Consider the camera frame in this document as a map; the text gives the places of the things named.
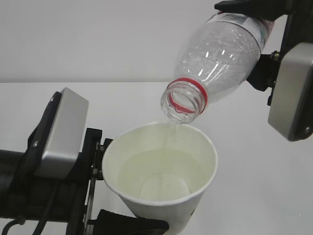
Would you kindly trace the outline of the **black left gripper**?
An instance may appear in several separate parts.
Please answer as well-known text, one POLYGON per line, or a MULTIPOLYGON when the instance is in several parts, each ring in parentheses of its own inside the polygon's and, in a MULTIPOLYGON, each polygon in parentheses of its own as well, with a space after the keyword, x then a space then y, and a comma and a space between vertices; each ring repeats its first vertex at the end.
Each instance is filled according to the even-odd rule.
POLYGON ((101 163, 111 139, 102 131, 84 128, 76 163, 63 179, 35 175, 61 102, 55 92, 27 140, 24 152, 7 152, 7 228, 37 221, 40 235, 48 221, 65 222, 68 235, 163 235, 169 224, 162 220, 129 217, 101 210, 91 220, 96 181, 102 180, 101 163))

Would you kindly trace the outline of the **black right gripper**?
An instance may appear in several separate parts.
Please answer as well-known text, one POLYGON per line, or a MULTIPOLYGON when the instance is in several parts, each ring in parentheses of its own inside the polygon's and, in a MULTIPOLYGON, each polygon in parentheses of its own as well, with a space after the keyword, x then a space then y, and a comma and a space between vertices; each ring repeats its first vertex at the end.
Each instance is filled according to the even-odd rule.
MULTIPOLYGON (((243 14, 262 20, 275 21, 290 12, 289 0, 223 0, 214 5, 223 13, 243 14)), ((288 16, 280 48, 279 67, 283 57, 300 43, 313 44, 313 2, 294 1, 292 13, 288 16)), ((270 74, 270 54, 262 54, 255 64, 247 82, 258 91, 268 88, 270 74)), ((273 89, 269 97, 271 105, 273 89)))

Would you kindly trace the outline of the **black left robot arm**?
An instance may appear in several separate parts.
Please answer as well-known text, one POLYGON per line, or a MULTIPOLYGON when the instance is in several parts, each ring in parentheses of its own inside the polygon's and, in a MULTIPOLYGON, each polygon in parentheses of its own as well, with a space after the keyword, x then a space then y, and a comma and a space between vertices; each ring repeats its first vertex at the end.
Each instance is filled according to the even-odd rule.
POLYGON ((68 235, 162 235, 165 221, 101 210, 92 219, 95 185, 111 139, 85 128, 88 101, 70 89, 55 92, 28 138, 25 152, 0 152, 0 215, 14 225, 65 222, 68 235))

